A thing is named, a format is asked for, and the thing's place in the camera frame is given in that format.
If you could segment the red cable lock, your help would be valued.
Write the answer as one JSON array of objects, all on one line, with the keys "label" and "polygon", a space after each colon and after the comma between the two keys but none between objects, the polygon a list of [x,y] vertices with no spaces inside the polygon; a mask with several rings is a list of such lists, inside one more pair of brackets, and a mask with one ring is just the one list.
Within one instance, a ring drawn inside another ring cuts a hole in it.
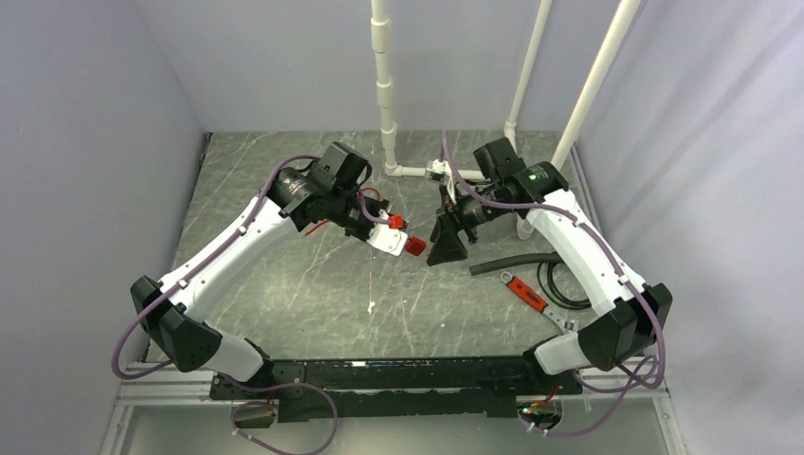
[{"label": "red cable lock", "polygon": [[410,236],[404,245],[404,250],[412,256],[418,257],[427,249],[427,246],[426,241]]},{"label": "red cable lock", "polygon": [[[373,188],[373,187],[367,187],[367,188],[364,188],[364,189],[363,189],[361,192],[362,192],[363,194],[370,194],[370,195],[372,196],[372,198],[373,198],[373,199],[375,199],[375,200],[377,200],[377,201],[381,201],[381,200],[382,200],[382,195],[381,195],[381,193],[379,192],[379,190],[377,190],[376,188]],[[307,231],[304,233],[304,235],[305,235],[305,236],[309,236],[309,235],[311,235],[313,232],[315,232],[316,230],[318,230],[319,228],[321,228],[321,227],[325,226],[325,225],[326,225],[326,224],[328,224],[328,223],[329,223],[329,220],[328,220],[328,219],[321,220],[321,221],[317,222],[317,223],[316,223],[316,224],[315,224],[313,227],[309,228],[309,229],[308,229],[308,230],[307,230]]]}]

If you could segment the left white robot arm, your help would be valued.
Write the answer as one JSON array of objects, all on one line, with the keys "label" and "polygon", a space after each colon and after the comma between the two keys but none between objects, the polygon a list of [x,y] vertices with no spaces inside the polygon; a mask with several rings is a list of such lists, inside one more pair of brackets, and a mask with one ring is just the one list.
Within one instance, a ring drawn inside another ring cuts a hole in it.
[{"label": "left white robot arm", "polygon": [[211,310],[228,288],[270,248],[326,221],[346,236],[394,256],[409,237],[405,221],[391,213],[386,199],[363,189],[372,173],[367,158],[334,142],[323,155],[304,155],[278,164],[246,208],[177,269],[155,280],[147,276],[131,287],[137,326],[180,372],[202,368],[234,380],[247,397],[265,395],[274,363],[254,342],[213,327]]}]

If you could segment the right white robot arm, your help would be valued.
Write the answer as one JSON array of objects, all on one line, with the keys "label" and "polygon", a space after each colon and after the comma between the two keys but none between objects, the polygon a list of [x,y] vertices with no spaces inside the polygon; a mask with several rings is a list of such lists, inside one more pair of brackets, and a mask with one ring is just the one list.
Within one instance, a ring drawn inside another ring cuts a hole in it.
[{"label": "right white robot arm", "polygon": [[515,213],[555,249],[594,311],[591,324],[526,352],[526,388],[545,393],[570,370],[610,371],[651,345],[657,348],[656,370],[644,382],[649,387],[661,382],[667,358],[663,328],[672,295],[664,284],[646,282],[613,251],[557,168],[548,161],[526,165],[501,137],[473,153],[488,182],[479,188],[460,174],[448,145],[441,148],[452,180],[440,187],[427,264],[466,260],[466,245],[477,242],[478,226]]}]

